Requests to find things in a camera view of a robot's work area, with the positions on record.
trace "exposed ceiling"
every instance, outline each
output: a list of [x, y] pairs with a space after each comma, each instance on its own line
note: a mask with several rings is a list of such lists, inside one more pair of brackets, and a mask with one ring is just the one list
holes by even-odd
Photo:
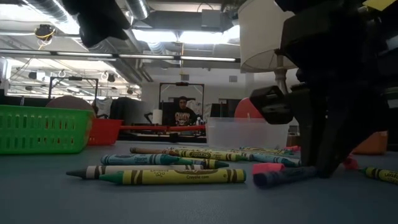
[[[59, 28], [51, 42], [46, 42], [45, 45], [41, 40], [36, 38], [33, 34], [34, 30], [40, 24], [48, 24], [57, 27], [53, 19], [46, 15], [32, 10], [25, 5], [28, 0], [0, 0], [0, 48], [2, 49], [25, 49], [25, 50], [53, 50], [53, 51], [69, 51], [69, 52], [87, 52], [88, 49], [84, 47], [80, 38], [76, 34], [63, 33]], [[129, 15], [125, 0], [116, 0], [119, 7], [123, 10], [126, 16]], [[214, 32], [221, 32], [230, 29], [236, 24], [236, 20], [231, 18], [231, 11], [233, 11], [233, 4], [226, 4], [232, 2], [239, 2], [237, 0], [212, 0], [207, 1], [206, 4], [201, 0], [155, 0], [147, 1], [151, 12], [147, 19], [143, 21], [133, 21], [132, 27], [136, 30], [147, 31], [167, 31], [173, 33], [177, 39], [180, 39], [185, 31], [201, 31], [212, 34]], [[202, 10], [213, 11], [209, 13], [221, 13], [221, 23], [218, 26], [210, 27], [211, 30], [201, 26], [203, 22]], [[101, 52], [114, 53], [145, 53], [154, 54], [154, 49], [150, 48], [147, 42], [137, 41], [136, 36], [130, 30], [129, 42], [108, 38], [105, 41], [105, 47], [94, 49]], [[166, 54], [172, 55], [187, 55], [187, 56], [201, 56], [201, 57], [231, 57], [239, 58], [239, 39], [229, 39], [227, 42], [211, 43], [212, 37], [204, 39], [201, 44], [176, 44], [174, 42], [160, 42]], [[36, 92], [45, 93], [48, 90], [48, 82], [45, 80], [32, 80], [28, 77], [29, 72], [43, 71], [46, 76], [58, 76], [59, 72], [65, 72], [66, 76], [73, 75], [78, 77], [98, 78], [99, 84], [103, 90], [99, 92], [100, 95], [125, 95], [129, 87], [141, 85], [144, 82], [152, 82], [153, 79], [146, 71], [146, 68], [180, 68], [180, 62], [165, 61], [165, 60], [118, 60], [116, 62], [100, 62], [100, 61], [81, 61], [81, 60], [55, 60], [55, 59], [35, 59], [35, 58], [9, 58], [12, 64], [11, 72], [11, 89], [10, 93], [27, 92], [25, 84], [33, 85]], [[238, 63], [225, 62], [197, 62], [187, 61], [183, 63], [187, 68], [229, 68], [239, 69]], [[114, 73], [116, 80], [114, 83], [108, 82], [104, 77], [104, 73]], [[70, 86], [88, 86], [87, 82], [84, 84], [64, 80], [64, 83]], [[115, 86], [117, 90], [107, 90], [106, 87]], [[91, 95], [93, 90], [85, 90], [87, 95]], [[141, 93], [134, 89], [134, 97]], [[53, 92], [56, 95], [69, 94], [64, 86], [56, 88]]]

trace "blue-gray table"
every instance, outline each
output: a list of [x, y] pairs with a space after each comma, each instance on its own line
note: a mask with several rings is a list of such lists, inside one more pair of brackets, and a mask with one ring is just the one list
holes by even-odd
[[[105, 154], [129, 147], [164, 148], [153, 142], [117, 142], [80, 154], [0, 156], [2, 224], [221, 224], [397, 223], [398, 186], [338, 170], [310, 179], [257, 189], [252, 162], [230, 163], [247, 171], [245, 184], [118, 186], [65, 175], [100, 164]], [[398, 154], [357, 156], [361, 166], [398, 170]]]

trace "ceiling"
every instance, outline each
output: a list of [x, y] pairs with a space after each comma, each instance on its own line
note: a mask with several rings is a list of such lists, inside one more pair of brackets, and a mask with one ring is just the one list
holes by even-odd
[[[127, 12], [124, 0], [116, 0], [123, 12]], [[207, 1], [208, 4], [201, 3], [200, 0], [156, 0], [147, 1], [152, 8], [149, 17], [143, 21], [133, 22], [133, 29], [138, 30], [160, 30], [172, 32], [176, 37], [180, 37], [186, 29], [177, 29], [179, 21], [186, 20], [186, 27], [188, 31], [199, 31], [200, 27], [190, 28], [190, 24], [197, 24], [201, 20], [202, 9], [211, 9], [220, 11], [225, 8], [222, 5], [224, 0]], [[165, 21], [164, 18], [175, 18], [174, 21], [169, 19]], [[228, 19], [227, 25], [221, 25], [227, 28], [233, 27], [236, 21]], [[32, 10], [26, 6], [22, 0], [0, 0], [0, 48], [1, 49], [26, 49], [26, 50], [53, 50], [53, 51], [68, 51], [68, 52], [88, 52], [88, 49], [80, 43], [78, 35], [65, 34], [58, 29], [57, 33], [51, 40], [45, 44], [33, 35], [33, 32], [40, 24], [49, 24], [56, 26], [47, 16]], [[145, 41], [137, 40], [135, 35], [132, 35], [131, 41], [125, 44], [124, 41], [109, 38], [107, 51], [114, 53], [145, 53], [153, 54], [153, 50]], [[239, 58], [239, 39], [231, 39], [222, 44], [176, 44], [174, 42], [162, 42], [165, 52], [172, 55], [184, 54], [186, 56], [201, 56], [201, 57], [231, 57]], [[26, 85], [31, 85], [34, 89], [34, 94], [48, 93], [48, 79], [49, 77], [58, 77], [59, 73], [62, 76], [77, 76], [98, 78], [99, 80], [99, 96], [120, 96], [127, 95], [134, 98], [139, 98], [141, 91], [139, 85], [145, 82], [153, 82], [151, 68], [180, 68], [180, 62], [165, 61], [165, 60], [124, 60], [118, 63], [102, 62], [96, 60], [59, 60], [59, 59], [39, 59], [39, 58], [24, 58], [14, 57], [6, 58], [11, 67], [11, 78], [9, 78], [11, 88], [9, 93], [24, 93], [30, 94], [32, 91], [26, 90]], [[238, 63], [225, 62], [201, 62], [201, 61], [187, 61], [183, 63], [186, 68], [227, 68], [240, 69]], [[45, 73], [47, 78], [43, 80], [33, 80], [28, 77], [30, 72]], [[115, 81], [109, 82], [106, 79], [107, 74], [115, 74]], [[79, 86], [80, 88], [91, 86], [88, 82], [73, 82], [63, 80], [65, 85], [60, 85], [54, 88], [54, 95], [69, 95], [66, 85], [70, 87]], [[128, 95], [127, 89], [132, 88], [134, 93]], [[84, 89], [78, 93], [86, 96], [91, 96], [94, 93], [92, 88]]]

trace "blue crayon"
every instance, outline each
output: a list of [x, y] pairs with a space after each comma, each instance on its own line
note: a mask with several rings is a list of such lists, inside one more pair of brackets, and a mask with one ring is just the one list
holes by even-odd
[[281, 163], [286, 167], [299, 167], [300, 161], [297, 159], [289, 159], [280, 156], [271, 156], [264, 154], [253, 154], [254, 161], [258, 162], [271, 162], [271, 163]]
[[133, 166], [133, 165], [171, 165], [180, 158], [166, 154], [130, 154], [105, 155], [101, 158], [104, 165]]
[[286, 184], [315, 177], [315, 167], [288, 168], [283, 171], [270, 171], [253, 175], [254, 184], [258, 187], [273, 187], [279, 184]]

